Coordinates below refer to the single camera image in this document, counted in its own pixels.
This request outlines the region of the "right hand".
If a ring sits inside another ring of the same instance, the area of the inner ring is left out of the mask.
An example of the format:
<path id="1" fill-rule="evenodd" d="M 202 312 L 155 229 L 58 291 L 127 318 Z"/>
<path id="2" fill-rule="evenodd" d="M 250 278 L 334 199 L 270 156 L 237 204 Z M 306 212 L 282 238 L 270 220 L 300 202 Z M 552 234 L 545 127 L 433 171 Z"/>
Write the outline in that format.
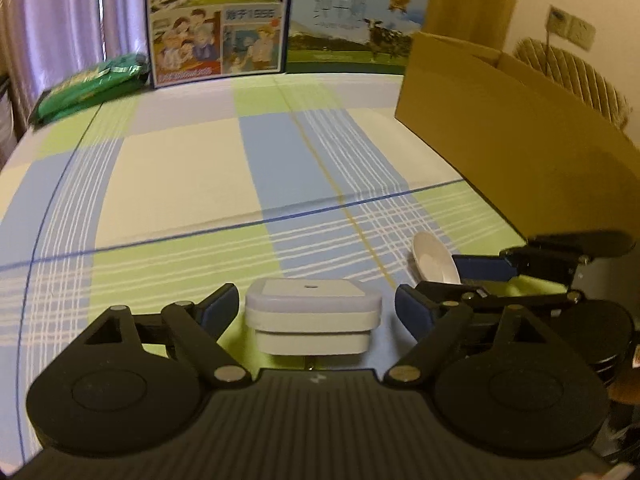
<path id="1" fill-rule="evenodd" d="M 626 405 L 640 402 L 640 367 L 638 356 L 623 362 L 617 370 L 612 384 L 608 386 L 608 396 L 612 401 Z"/>

